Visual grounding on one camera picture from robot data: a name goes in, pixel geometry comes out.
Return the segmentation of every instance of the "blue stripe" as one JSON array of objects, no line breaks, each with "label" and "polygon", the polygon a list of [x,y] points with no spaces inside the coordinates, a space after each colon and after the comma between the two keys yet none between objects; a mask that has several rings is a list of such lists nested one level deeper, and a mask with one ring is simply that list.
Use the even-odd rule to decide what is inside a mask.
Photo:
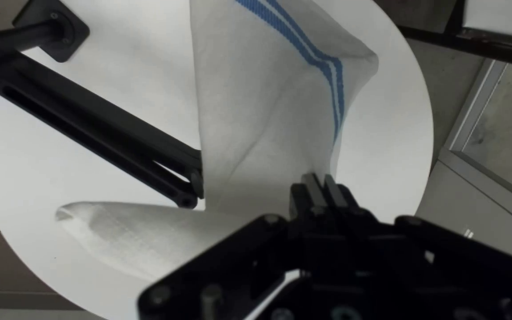
[{"label": "blue stripe", "polygon": [[268,3],[285,19],[285,22],[275,15],[273,10],[259,3],[257,0],[236,0],[261,19],[264,19],[269,26],[273,26],[278,33],[282,33],[294,49],[303,56],[303,60],[321,70],[326,77],[332,95],[332,111],[333,111],[333,136],[339,133],[341,118],[344,113],[344,90],[342,90],[342,65],[341,60],[319,51],[309,37],[301,31],[301,28],[293,21],[293,17],[277,3],[277,0],[268,0]]}]

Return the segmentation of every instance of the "white circular table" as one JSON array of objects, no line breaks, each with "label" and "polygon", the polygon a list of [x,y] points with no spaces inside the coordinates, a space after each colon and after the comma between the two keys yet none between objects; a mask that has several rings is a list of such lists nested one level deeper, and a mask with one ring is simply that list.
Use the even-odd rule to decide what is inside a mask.
[{"label": "white circular table", "polygon": [[[431,109],[419,65],[371,0],[317,0],[378,54],[378,72],[342,127],[335,179],[381,220],[413,213],[431,161]],[[92,35],[70,61],[28,54],[198,147],[186,0],[69,0]],[[69,237],[58,205],[77,200],[170,204],[109,163],[0,97],[0,229],[47,285],[104,317],[131,317],[149,284]]]}]

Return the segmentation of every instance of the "white round surface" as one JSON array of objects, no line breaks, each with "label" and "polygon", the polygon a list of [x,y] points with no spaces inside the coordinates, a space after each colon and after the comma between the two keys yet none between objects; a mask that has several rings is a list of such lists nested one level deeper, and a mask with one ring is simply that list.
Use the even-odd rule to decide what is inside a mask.
[{"label": "white round surface", "polygon": [[[28,54],[198,147],[186,0],[69,0],[92,29],[65,63]],[[335,179],[381,220],[415,211],[431,159],[431,109],[419,65],[371,0],[317,0],[378,54],[378,72],[342,127]],[[47,285],[104,317],[133,317],[149,284],[86,253],[54,221],[77,200],[170,204],[0,97],[0,229]]]}]

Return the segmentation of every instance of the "black mechanical arm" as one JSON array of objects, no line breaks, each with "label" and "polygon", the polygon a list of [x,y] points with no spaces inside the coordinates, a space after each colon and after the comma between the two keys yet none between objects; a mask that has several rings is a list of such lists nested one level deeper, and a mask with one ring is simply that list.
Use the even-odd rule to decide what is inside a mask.
[{"label": "black mechanical arm", "polygon": [[38,45],[56,61],[65,61],[86,38],[88,26],[60,0],[29,0],[13,24],[0,29],[0,95],[177,205],[193,207],[202,197],[198,149],[21,53]]},{"label": "black mechanical arm", "polygon": [[512,255],[415,216],[381,223],[312,173],[291,216],[262,214],[147,287],[140,320],[512,320]]}]

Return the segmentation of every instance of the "white cloth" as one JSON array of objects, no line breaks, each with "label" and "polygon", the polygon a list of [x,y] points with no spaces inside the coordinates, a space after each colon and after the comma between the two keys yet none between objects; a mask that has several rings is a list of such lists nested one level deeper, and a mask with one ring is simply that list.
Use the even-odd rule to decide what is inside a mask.
[{"label": "white cloth", "polygon": [[330,172],[344,113],[376,70],[376,54],[310,0],[189,0],[189,8],[205,213],[86,202],[56,214],[101,261],[150,280],[216,232],[287,214],[289,184]]}]

